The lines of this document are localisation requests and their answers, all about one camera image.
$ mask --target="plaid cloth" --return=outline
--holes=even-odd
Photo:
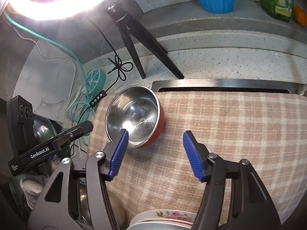
[[[225,160],[248,159],[283,223],[307,189],[307,98],[293,94],[237,92],[157,93],[165,129],[150,146],[127,150],[119,175],[108,183],[122,201],[128,220],[143,211],[177,209],[196,213],[205,184],[193,176],[182,145],[191,130],[210,152]],[[88,155],[109,139],[106,110],[114,96],[100,102]],[[227,221],[231,182],[226,181],[220,222]]]

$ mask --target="green cord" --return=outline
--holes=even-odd
[[[19,27],[20,29],[22,29],[22,30],[24,30],[24,31],[26,31],[26,32],[28,32],[28,33],[30,33],[30,34],[32,34],[32,35],[34,35],[34,36],[36,36],[36,37],[42,39],[42,40],[45,40],[45,41],[47,41],[47,42],[49,42],[49,43],[51,43],[51,44],[54,44],[54,45],[56,45],[56,46],[58,46],[58,47],[64,49],[66,52],[68,52],[71,56],[74,57],[74,59],[75,59],[75,60],[77,61],[77,63],[79,64],[80,69],[81,69],[81,72],[82,72],[82,76],[83,76],[84,83],[85,83],[85,89],[86,89],[86,93],[87,93],[87,101],[88,101],[88,103],[89,103],[90,100],[89,100],[89,97],[88,97],[88,96],[89,96],[89,92],[88,92],[88,87],[87,87],[87,83],[86,83],[86,76],[85,76],[85,72],[84,72],[83,66],[82,66],[81,62],[79,61],[78,57],[77,57],[72,51],[70,51],[70,50],[67,49],[66,47],[62,46],[61,44],[59,44],[59,43],[57,43],[57,42],[55,42],[55,41],[52,41],[52,40],[50,40],[50,39],[48,39],[48,38],[46,38],[46,37],[44,37],[44,36],[41,36],[41,35],[39,35],[38,33],[35,33],[35,32],[33,32],[33,31],[31,31],[30,29],[28,29],[28,28],[26,28],[26,27],[24,27],[24,26],[18,24],[18,23],[15,22],[12,18],[10,18],[10,16],[7,14],[7,12],[4,11],[3,13],[4,13],[5,17],[8,19],[8,21],[9,21],[11,24],[15,25],[16,27]]]
[[[80,66],[80,69],[81,69],[81,72],[82,72],[82,76],[83,76],[83,79],[84,79],[84,84],[85,84],[85,89],[86,89],[86,98],[87,98],[87,103],[86,103],[86,102],[77,102],[77,103],[74,103],[73,106],[72,106],[71,109],[70,109],[70,117],[71,117],[72,120],[74,120],[75,122],[78,122],[78,120],[75,120],[75,118],[73,117],[73,108],[74,108],[75,106],[77,106],[78,104],[80,104],[80,103],[85,104],[85,105],[87,105],[88,107],[90,107],[90,104],[89,104],[90,98],[89,98],[89,92],[88,92],[88,86],[87,86],[86,76],[85,76],[85,72],[84,72],[83,66],[82,66],[80,60],[78,59],[78,57],[77,57],[72,51],[70,51],[70,50],[67,49],[66,47],[62,46],[61,44],[59,44],[59,43],[57,43],[57,42],[55,42],[55,41],[52,41],[52,40],[50,40],[50,39],[48,39],[48,38],[46,38],[46,37],[44,37],[44,36],[41,36],[40,34],[35,33],[35,32],[33,32],[33,31],[31,31],[30,29],[28,29],[28,28],[26,28],[26,27],[24,27],[24,26],[18,24],[18,23],[15,22],[12,18],[10,18],[10,16],[7,14],[7,12],[4,11],[3,13],[4,13],[5,17],[7,18],[7,20],[8,20],[11,24],[13,24],[14,26],[19,27],[20,29],[22,29],[22,30],[24,30],[24,31],[26,31],[26,32],[28,32],[28,33],[30,33],[30,34],[32,34],[32,35],[34,35],[34,36],[36,36],[36,37],[38,37],[38,38],[40,38],[40,39],[42,39],[42,40],[44,40],[44,41],[47,41],[47,42],[49,42],[49,43],[51,43],[51,44],[53,44],[53,45],[56,45],[56,46],[62,48],[63,50],[65,50],[66,52],[68,52],[71,56],[73,56],[74,59],[77,61],[77,63],[78,63],[79,66]],[[88,117],[89,117],[89,111],[88,111],[88,113],[87,113],[86,115],[84,115],[83,120],[81,120],[81,122],[87,120]],[[82,142],[87,146],[87,143],[84,141],[83,138],[82,138]]]

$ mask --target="white granite countertop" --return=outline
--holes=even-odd
[[[307,83],[307,60],[288,53],[252,48],[215,47],[176,50],[169,52],[168,55],[186,79],[237,78]],[[108,94],[117,93],[132,85],[151,88],[155,80],[176,79],[154,55],[142,56],[140,60],[146,78],[143,80],[134,67],[131,72],[126,73],[127,80],[119,80]],[[113,67],[111,64],[101,67],[101,70],[107,73]],[[108,88],[116,78],[117,71],[108,74],[104,88]],[[68,117],[64,121],[64,127],[71,127],[71,120]]]

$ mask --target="blue gripper pad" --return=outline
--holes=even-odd
[[[187,153],[194,176],[197,177],[200,182],[203,181],[205,178],[203,173],[203,162],[187,132],[183,134],[183,146],[185,147],[185,152]]]
[[[114,177],[118,175],[119,168],[122,164],[122,159],[124,158],[124,155],[126,153],[128,141],[129,134],[128,131],[125,130],[110,161],[110,171],[108,174],[108,178],[110,180],[113,180]]]

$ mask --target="orange object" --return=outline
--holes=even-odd
[[[294,5],[292,13],[297,24],[302,27],[307,27],[307,14],[300,6]]]

